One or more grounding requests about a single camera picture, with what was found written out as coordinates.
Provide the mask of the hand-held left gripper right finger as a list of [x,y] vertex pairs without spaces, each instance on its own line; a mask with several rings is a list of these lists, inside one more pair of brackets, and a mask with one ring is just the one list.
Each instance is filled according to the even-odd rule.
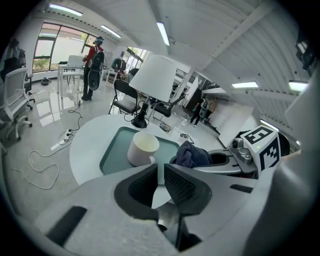
[[178,222],[164,235],[179,251],[220,230],[253,191],[255,179],[164,165],[165,187],[177,207]]

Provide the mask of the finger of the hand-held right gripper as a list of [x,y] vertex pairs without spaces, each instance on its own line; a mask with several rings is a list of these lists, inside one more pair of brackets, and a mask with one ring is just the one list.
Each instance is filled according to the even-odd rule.
[[233,156],[227,156],[225,160],[225,163],[197,166],[193,167],[193,169],[204,173],[219,175],[238,175],[242,173],[239,164]]
[[228,149],[215,149],[208,152],[213,164],[234,164],[235,158]]

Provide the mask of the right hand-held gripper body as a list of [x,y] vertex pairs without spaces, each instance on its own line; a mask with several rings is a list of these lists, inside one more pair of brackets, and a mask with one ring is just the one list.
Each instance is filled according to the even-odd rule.
[[281,159],[279,133],[267,126],[260,125],[235,138],[231,143],[231,152],[239,160],[241,171],[255,173],[275,167]]

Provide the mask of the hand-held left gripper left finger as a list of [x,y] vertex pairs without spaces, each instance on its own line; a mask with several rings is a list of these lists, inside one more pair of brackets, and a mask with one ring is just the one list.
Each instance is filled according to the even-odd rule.
[[89,180],[35,220],[53,243],[79,256],[173,256],[152,209],[156,164]]

